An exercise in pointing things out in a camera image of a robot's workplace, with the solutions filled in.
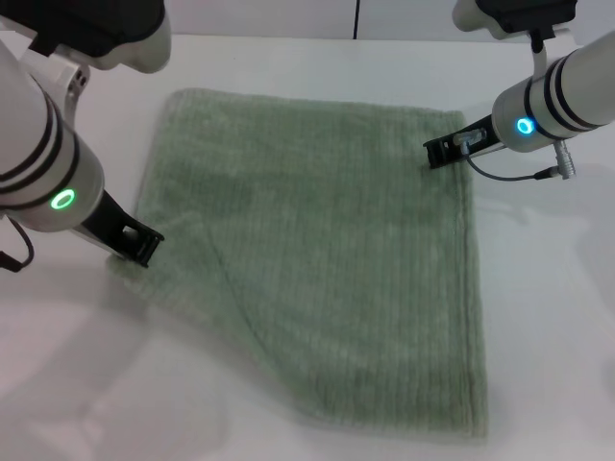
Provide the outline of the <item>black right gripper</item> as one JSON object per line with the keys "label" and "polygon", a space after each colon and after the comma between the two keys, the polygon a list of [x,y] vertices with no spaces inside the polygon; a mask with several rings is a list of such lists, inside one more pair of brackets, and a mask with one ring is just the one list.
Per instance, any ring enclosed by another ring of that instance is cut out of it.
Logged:
{"label": "black right gripper", "polygon": [[[491,115],[482,117],[482,119],[465,127],[463,131],[465,133],[480,132],[481,134],[481,139],[469,146],[469,152],[472,155],[500,143],[500,139],[494,130]],[[428,149],[430,169],[442,168],[465,160],[466,155],[462,153],[461,148],[455,143],[455,137],[459,133],[462,133],[462,131],[442,135],[440,137],[428,140],[423,144],[423,146]]]}

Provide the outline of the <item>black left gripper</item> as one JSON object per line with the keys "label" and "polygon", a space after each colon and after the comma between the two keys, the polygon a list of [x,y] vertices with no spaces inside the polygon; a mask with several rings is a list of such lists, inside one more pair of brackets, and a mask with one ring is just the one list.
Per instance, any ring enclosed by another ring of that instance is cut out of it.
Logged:
{"label": "black left gripper", "polygon": [[95,245],[116,251],[121,257],[140,267],[148,267],[157,249],[157,241],[164,240],[159,232],[147,227],[132,216],[104,191],[93,212],[81,224],[81,236]]}

